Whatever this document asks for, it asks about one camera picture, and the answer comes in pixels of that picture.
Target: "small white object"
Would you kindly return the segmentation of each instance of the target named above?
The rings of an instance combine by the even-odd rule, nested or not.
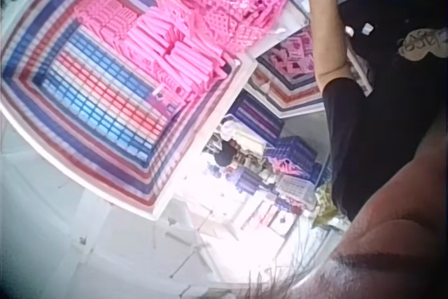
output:
[[[355,35],[355,30],[353,28],[351,28],[350,26],[345,27],[345,32],[352,38],[353,38],[353,35]]]
[[[372,33],[373,29],[374,29],[374,27],[371,24],[367,23],[364,25],[363,34],[370,35],[370,33]]]

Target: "forearm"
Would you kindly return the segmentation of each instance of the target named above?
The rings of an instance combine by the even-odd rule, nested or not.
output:
[[[337,0],[309,1],[316,81],[322,91],[335,78],[350,78],[347,44]]]

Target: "black sleeve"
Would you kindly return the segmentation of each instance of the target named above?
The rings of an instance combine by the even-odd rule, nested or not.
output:
[[[358,185],[358,172],[364,162],[361,142],[366,97],[359,85],[349,78],[337,78],[322,92],[330,133],[333,202],[350,219],[358,212],[358,197],[352,186]]]

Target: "eyebrow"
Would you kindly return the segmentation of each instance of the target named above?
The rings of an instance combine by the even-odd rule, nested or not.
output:
[[[397,253],[353,254],[332,259],[351,269],[382,272],[423,272],[431,266],[425,257]]]

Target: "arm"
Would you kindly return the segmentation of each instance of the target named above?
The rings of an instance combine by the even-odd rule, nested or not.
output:
[[[316,81],[322,92],[336,78],[351,78],[337,0],[309,0]]]

